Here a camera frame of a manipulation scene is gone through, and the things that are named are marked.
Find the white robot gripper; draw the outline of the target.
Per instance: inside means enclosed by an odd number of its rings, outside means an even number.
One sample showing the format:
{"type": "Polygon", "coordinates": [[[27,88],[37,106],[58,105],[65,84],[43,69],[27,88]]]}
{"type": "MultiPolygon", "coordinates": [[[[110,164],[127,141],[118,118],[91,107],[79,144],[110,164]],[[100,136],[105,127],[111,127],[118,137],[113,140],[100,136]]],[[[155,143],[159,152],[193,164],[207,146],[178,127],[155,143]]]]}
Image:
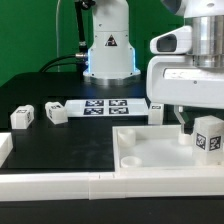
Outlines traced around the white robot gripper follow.
{"type": "Polygon", "coordinates": [[[200,69],[191,56],[155,56],[147,68],[147,96],[153,103],[174,106],[185,133],[182,106],[224,109],[224,69],[200,69]]]}

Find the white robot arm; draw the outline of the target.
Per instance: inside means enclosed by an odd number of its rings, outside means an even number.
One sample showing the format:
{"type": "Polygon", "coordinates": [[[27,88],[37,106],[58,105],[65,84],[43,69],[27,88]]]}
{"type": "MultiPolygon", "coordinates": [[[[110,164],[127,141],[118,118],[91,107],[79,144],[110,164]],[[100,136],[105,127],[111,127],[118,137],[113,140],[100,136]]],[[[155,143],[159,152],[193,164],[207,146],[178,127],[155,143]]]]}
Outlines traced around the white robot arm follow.
{"type": "MultiPolygon", "coordinates": [[[[103,86],[125,85],[141,77],[135,49],[129,42],[127,0],[74,0],[77,17],[92,11],[93,43],[80,39],[87,63],[83,78],[103,86]]],[[[161,0],[184,25],[150,41],[154,57],[146,72],[151,101],[148,121],[163,122],[172,105],[182,120],[185,106],[224,109],[224,0],[161,0]]]]}

